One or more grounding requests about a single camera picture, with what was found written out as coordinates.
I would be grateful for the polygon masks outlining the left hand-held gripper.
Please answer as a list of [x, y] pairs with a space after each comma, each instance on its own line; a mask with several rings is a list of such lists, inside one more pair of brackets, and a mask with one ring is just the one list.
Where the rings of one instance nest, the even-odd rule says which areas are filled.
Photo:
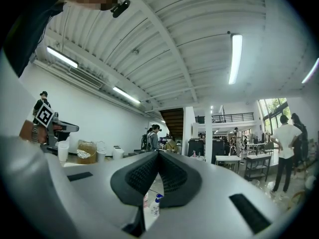
[[43, 152], [57, 152], [56, 143], [66, 141], [70, 133], [78, 132], [79, 126], [59, 119], [58, 112], [54, 112], [46, 103], [42, 103], [33, 111], [34, 119], [38, 125], [45, 129], [46, 139], [40, 144]]

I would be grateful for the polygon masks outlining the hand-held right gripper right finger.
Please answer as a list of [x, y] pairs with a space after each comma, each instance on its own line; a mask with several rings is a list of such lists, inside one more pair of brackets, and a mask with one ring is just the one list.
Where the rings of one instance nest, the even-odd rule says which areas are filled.
[[[161, 209], [143, 239], [277, 239], [296, 217], [296, 210], [283, 210], [233, 171], [183, 155], [172, 157], [199, 172], [201, 188], [187, 205]], [[270, 225], [254, 234], [229, 198], [235, 194], [243, 194]]]

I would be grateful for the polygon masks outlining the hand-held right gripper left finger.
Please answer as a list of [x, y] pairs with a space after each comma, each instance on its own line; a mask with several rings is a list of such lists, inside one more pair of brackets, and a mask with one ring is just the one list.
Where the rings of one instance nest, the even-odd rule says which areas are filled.
[[159, 220], [145, 225], [144, 196], [159, 171], [159, 152], [144, 153], [104, 164], [66, 167], [65, 173], [75, 195], [93, 211], [81, 225], [88, 239], [159, 239]]

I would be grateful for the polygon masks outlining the person's left hand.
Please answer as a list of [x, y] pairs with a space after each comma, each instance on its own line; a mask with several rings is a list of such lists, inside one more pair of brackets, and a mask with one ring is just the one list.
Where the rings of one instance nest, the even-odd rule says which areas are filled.
[[40, 144], [46, 143], [47, 128], [38, 126], [37, 138]]

